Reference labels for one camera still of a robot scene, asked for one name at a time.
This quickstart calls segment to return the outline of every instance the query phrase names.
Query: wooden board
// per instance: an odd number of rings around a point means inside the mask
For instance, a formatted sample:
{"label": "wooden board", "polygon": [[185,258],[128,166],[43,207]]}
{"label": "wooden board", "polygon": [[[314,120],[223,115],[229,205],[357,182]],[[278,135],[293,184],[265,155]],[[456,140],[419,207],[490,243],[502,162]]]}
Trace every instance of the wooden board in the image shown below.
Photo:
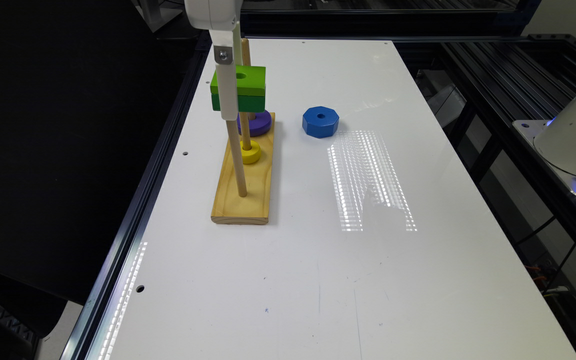
{"label": "wooden board", "polygon": [[264,225],[268,223],[270,204],[270,180],[272,175],[272,154],[275,139],[275,113],[270,113],[272,126],[262,136],[251,138],[261,147],[261,159],[254,164],[244,165],[248,195],[240,197],[232,165],[230,143],[221,166],[219,184],[212,206],[211,219],[217,224]]}

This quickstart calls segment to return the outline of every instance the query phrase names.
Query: white tabletop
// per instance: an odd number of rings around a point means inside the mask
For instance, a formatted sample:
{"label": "white tabletop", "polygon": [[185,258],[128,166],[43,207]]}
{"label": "white tabletop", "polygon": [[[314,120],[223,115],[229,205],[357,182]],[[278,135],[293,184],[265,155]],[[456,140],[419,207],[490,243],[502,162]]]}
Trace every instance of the white tabletop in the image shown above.
{"label": "white tabletop", "polygon": [[[576,359],[392,43],[250,43],[277,114],[270,223],[210,221],[210,54],[113,359]],[[301,128],[319,105],[331,138]]]}

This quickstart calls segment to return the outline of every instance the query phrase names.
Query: green cube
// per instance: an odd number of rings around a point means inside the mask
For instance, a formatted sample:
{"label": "green cube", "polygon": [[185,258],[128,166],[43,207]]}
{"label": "green cube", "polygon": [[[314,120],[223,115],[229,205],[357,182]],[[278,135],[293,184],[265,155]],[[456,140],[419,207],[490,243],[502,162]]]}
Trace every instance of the green cube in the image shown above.
{"label": "green cube", "polygon": [[[266,68],[263,66],[236,66],[237,95],[265,96],[266,95]],[[217,72],[210,83],[210,93],[219,94],[217,85]]]}
{"label": "green cube", "polygon": [[[212,109],[220,111],[219,94],[211,94],[212,96]],[[266,110],[266,97],[265,96],[237,96],[237,104],[239,105],[239,112],[264,112]]]}

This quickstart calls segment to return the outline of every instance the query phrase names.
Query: metal frame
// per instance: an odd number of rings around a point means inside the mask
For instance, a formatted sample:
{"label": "metal frame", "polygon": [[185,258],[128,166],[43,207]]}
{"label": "metal frame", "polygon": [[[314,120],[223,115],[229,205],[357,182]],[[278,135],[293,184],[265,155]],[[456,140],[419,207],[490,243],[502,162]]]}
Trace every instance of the metal frame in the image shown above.
{"label": "metal frame", "polygon": [[184,78],[138,190],[130,203],[61,359],[85,359],[95,335],[100,330],[103,318],[107,315],[107,310],[113,309],[109,304],[110,299],[115,292],[121,291],[116,288],[117,279],[128,271],[130,263],[126,260],[130,259],[131,255],[134,257],[138,251],[141,235],[157,200],[211,44],[208,33],[202,33],[189,65],[188,75]]}
{"label": "metal frame", "polygon": [[[492,134],[470,174],[476,183],[481,181],[503,149],[576,242],[576,199],[511,126],[513,120],[522,116],[526,119],[553,118],[574,97],[574,92],[543,71],[515,46],[519,44],[444,43],[438,53],[453,81],[474,104]],[[565,49],[576,52],[572,47]],[[499,56],[506,56],[507,61],[494,63],[490,60]],[[566,56],[566,59],[571,64],[562,66],[576,69],[575,56]],[[455,127],[468,125],[464,121],[460,119]]]}

